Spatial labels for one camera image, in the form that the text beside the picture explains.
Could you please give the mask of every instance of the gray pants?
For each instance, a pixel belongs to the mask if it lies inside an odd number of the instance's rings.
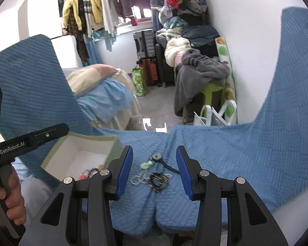
[[[26,223],[24,226],[26,228],[52,193],[53,191],[37,178],[29,178],[22,182],[22,196],[26,208]]]

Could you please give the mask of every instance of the knee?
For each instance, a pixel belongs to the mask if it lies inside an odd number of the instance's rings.
[[[37,178],[29,178],[22,182],[22,196],[24,197],[25,205],[27,203],[32,204],[35,200],[41,200],[45,203],[51,193],[51,189]]]

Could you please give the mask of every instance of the window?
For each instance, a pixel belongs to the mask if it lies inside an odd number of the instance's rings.
[[[150,18],[152,17],[152,11],[150,9],[144,9],[143,12],[141,12],[138,6],[133,6],[132,10],[135,14],[136,19],[141,19],[139,22],[150,20]],[[119,19],[121,24],[126,24],[131,21],[131,19],[129,18],[126,18],[124,20],[122,17],[120,17]]]

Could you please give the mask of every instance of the cardboard box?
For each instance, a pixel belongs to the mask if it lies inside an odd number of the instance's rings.
[[[122,146],[117,136],[85,136],[69,132],[58,140],[43,160],[41,167],[62,181],[65,177],[79,179],[80,173],[118,159]]]

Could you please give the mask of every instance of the green keychain charm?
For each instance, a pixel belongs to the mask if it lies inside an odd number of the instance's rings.
[[[142,169],[149,169],[153,164],[154,164],[154,162],[152,162],[151,160],[149,160],[147,162],[142,162],[140,164],[140,168],[142,168]]]

